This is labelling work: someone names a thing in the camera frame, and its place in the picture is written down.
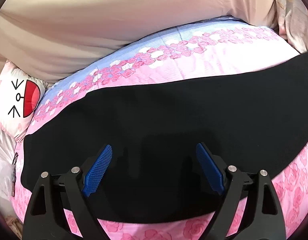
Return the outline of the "black pants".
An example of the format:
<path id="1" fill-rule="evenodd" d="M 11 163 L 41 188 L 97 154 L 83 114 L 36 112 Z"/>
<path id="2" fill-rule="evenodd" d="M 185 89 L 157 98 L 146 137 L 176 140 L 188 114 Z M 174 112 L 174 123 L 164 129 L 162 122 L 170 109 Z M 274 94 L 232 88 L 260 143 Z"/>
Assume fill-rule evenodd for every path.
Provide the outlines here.
<path id="1" fill-rule="evenodd" d="M 289 167 L 308 142 L 308 52 L 258 72 L 90 92 L 25 137 L 21 183 L 33 190 L 42 172 L 65 173 L 110 145 L 88 199 L 99 219 L 194 218 L 220 203 L 196 159 L 200 142 L 245 172 Z"/>

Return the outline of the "silver satin cloth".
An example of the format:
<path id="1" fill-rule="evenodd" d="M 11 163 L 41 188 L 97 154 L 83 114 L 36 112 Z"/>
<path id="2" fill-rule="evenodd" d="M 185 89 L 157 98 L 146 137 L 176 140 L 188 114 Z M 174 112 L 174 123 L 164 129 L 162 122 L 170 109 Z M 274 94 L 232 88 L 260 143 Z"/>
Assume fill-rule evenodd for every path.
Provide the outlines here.
<path id="1" fill-rule="evenodd" d="M 0 129 L 0 170 L 13 169 L 15 146 L 15 140 Z"/>

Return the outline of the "white cat face pillow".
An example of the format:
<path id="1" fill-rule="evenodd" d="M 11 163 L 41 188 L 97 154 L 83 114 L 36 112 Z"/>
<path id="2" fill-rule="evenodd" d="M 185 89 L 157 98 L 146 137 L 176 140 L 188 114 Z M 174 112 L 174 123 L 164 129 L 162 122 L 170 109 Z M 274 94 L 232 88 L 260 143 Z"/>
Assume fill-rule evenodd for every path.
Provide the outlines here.
<path id="1" fill-rule="evenodd" d="M 0 129 L 20 141 L 25 136 L 47 83 L 7 61 L 0 74 Z"/>

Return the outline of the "pink floral bed sheet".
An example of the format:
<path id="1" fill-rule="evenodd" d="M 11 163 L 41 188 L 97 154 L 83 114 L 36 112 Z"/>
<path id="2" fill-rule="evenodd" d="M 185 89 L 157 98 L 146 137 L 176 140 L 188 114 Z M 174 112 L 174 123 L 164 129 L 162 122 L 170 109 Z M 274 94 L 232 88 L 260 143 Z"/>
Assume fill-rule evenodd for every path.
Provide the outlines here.
<path id="1" fill-rule="evenodd" d="M 152 34 L 57 82 L 46 91 L 28 128 L 33 134 L 69 104 L 102 88 L 157 85 L 202 77 L 258 72 L 300 55 L 267 27 L 217 18 Z M 21 183 L 24 141 L 18 143 L 12 205 L 24 219 L 33 190 Z M 308 213 L 308 142 L 277 176 L 271 177 L 290 236 Z M 213 212 L 165 223 L 100 220 L 112 239 L 198 239 Z"/>

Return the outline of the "beige curtain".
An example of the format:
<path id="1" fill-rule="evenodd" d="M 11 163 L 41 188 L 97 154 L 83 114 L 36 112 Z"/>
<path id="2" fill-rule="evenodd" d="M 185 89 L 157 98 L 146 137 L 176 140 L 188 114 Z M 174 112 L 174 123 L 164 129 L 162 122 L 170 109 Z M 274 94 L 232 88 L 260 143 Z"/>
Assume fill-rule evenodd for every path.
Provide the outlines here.
<path id="1" fill-rule="evenodd" d="M 275 24 L 275 0 L 6 0 L 0 9 L 1 64 L 54 83 L 142 37 L 231 15 Z"/>

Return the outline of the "floral patterned fabric right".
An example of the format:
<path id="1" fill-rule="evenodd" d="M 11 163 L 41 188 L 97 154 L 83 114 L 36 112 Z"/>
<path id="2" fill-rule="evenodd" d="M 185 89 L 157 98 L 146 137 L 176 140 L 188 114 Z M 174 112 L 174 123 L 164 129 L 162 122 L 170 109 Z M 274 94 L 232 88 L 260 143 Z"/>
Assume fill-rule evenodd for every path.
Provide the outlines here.
<path id="1" fill-rule="evenodd" d="M 279 35 L 298 52 L 308 51 L 308 10 L 301 0 L 275 0 Z"/>

